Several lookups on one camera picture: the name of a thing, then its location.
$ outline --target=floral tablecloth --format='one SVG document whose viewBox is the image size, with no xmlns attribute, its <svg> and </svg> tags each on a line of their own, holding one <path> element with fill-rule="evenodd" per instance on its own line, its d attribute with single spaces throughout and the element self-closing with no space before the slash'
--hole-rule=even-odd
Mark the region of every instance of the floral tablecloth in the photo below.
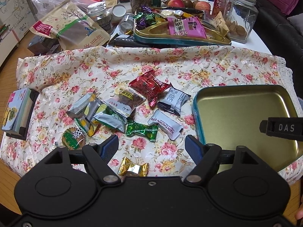
<svg viewBox="0 0 303 227">
<path fill-rule="evenodd" d="M 94 90 L 106 99 L 118 93 L 120 87 L 139 74 L 154 69 L 163 82 L 191 94 L 182 107 L 181 116 L 170 116 L 183 125 L 181 135 L 171 141 L 159 129 L 157 140 L 145 137 L 126 137 L 121 132 L 101 126 L 87 142 L 101 143 L 111 134 L 119 137 L 119 150 L 109 163 L 115 171 L 122 157 L 137 164 L 149 163 L 149 176 L 185 177 L 195 166 L 184 149 L 188 134 L 196 136 L 191 112 L 192 100 L 203 87 L 239 84 L 280 84 L 289 92 L 298 115 L 302 108 L 293 89 L 291 70 L 284 59 L 232 46 L 204 46 L 176 49 L 118 48 L 109 50 L 95 47 L 64 51 L 59 54 L 19 59 L 18 88 L 33 88 L 40 92 L 26 141 L 3 137 L 1 158 L 17 174 L 23 176 L 36 163 L 60 145 L 62 133 L 75 126 L 66 111 L 81 96 Z M 154 110 L 145 102 L 136 110 L 135 120 L 147 123 Z M 302 158 L 282 170 L 280 174 L 292 183 L 303 174 Z"/>
</svg>

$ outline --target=red candy wrapper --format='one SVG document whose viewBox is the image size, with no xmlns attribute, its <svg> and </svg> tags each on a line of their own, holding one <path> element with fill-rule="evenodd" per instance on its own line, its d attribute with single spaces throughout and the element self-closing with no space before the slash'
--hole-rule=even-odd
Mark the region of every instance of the red candy wrapper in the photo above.
<svg viewBox="0 0 303 227">
<path fill-rule="evenodd" d="M 150 107 L 157 103 L 158 94 L 170 88 L 172 84 L 163 83 L 155 77 L 155 71 L 150 70 L 129 83 L 140 94 L 144 95 Z"/>
</svg>

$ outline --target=wooden floor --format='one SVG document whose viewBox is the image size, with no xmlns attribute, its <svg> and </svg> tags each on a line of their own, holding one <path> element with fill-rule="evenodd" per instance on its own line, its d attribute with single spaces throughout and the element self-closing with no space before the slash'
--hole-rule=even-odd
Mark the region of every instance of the wooden floor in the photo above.
<svg viewBox="0 0 303 227">
<path fill-rule="evenodd" d="M 16 66 L 18 58 L 24 59 L 31 56 L 27 46 L 32 38 L 31 32 L 27 33 L 21 40 L 20 46 L 7 58 L 7 62 L 0 68 L 0 120 L 2 120 L 5 106 L 12 91 L 17 89 L 16 86 Z M 3 132 L 0 130 L 0 141 Z M 14 187 L 19 180 L 19 176 L 14 174 L 0 160 L 0 203 L 10 210 L 20 213 L 20 210 L 14 199 Z M 294 215 L 300 203 L 300 181 L 291 186 L 291 196 L 284 216 L 293 224 L 296 224 Z"/>
</svg>

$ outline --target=book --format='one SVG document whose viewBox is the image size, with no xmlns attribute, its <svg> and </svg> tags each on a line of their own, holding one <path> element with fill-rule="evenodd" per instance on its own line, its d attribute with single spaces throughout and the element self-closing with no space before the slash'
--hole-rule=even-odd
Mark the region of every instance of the book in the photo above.
<svg viewBox="0 0 303 227">
<path fill-rule="evenodd" d="M 9 98 L 2 120 L 2 130 L 9 134 L 21 135 L 20 127 L 26 125 L 32 100 L 29 88 L 14 91 Z"/>
</svg>

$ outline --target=pink snack package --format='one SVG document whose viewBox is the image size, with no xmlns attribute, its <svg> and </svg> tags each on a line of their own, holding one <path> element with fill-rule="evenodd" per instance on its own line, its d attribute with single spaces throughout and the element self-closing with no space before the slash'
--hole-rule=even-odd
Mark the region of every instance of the pink snack package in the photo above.
<svg viewBox="0 0 303 227">
<path fill-rule="evenodd" d="M 171 35 L 207 38 L 204 26 L 197 17 L 186 19 L 168 17 L 167 20 L 169 21 L 169 33 Z"/>
</svg>

